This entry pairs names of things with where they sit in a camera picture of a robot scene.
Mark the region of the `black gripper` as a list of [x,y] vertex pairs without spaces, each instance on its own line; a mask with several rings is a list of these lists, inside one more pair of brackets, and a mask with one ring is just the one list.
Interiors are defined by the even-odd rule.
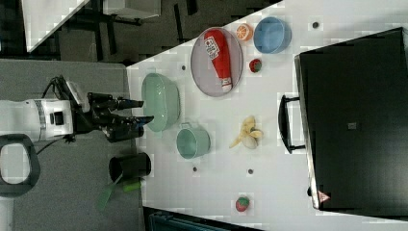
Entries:
[[87,94],[89,110],[75,109],[73,130],[75,135],[86,134],[94,130],[102,131],[109,142],[126,140],[126,132],[139,131],[154,119],[154,116],[120,116],[115,110],[141,108],[143,101],[114,98],[110,94],[89,92]]

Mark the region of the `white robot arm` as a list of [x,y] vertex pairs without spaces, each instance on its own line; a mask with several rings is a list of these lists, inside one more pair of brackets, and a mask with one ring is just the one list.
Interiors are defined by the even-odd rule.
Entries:
[[1,102],[1,156],[24,157],[28,168],[20,179],[10,176],[10,166],[1,166],[1,195],[13,198],[31,190],[40,176],[38,141],[73,141],[79,134],[103,132],[110,142],[126,141],[143,135],[143,126],[154,117],[123,116],[115,111],[140,108],[141,101],[109,94],[88,93],[86,98],[27,99]]

